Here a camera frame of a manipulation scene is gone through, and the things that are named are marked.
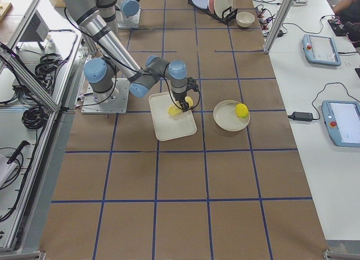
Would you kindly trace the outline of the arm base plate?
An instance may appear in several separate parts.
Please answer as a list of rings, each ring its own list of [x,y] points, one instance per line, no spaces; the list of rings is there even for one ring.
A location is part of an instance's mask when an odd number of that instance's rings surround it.
[[[134,16],[126,16],[122,11],[116,11],[116,22],[119,29],[138,29],[141,9]]]
[[[125,114],[129,97],[129,81],[126,78],[113,78],[112,87],[103,93],[93,91],[88,84],[88,93],[82,106],[82,114]]]

